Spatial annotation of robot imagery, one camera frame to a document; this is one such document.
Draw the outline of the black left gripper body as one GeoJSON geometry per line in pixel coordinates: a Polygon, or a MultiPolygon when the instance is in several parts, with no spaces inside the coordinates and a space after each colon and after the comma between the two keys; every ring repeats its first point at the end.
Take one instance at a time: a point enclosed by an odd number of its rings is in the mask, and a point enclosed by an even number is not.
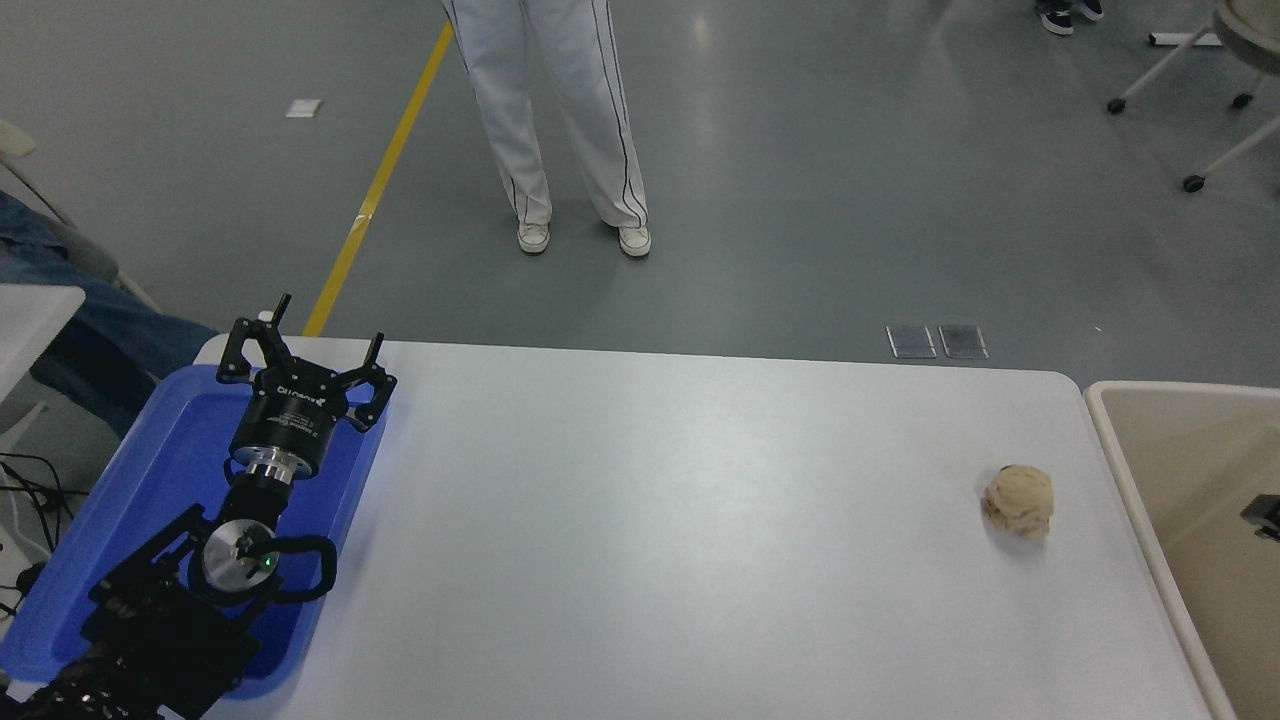
{"type": "Polygon", "coordinates": [[[255,452],[276,448],[294,456],[301,471],[319,471],[337,421],[349,407],[337,377],[306,360],[259,370],[230,441],[230,456],[247,466],[255,452]]]}

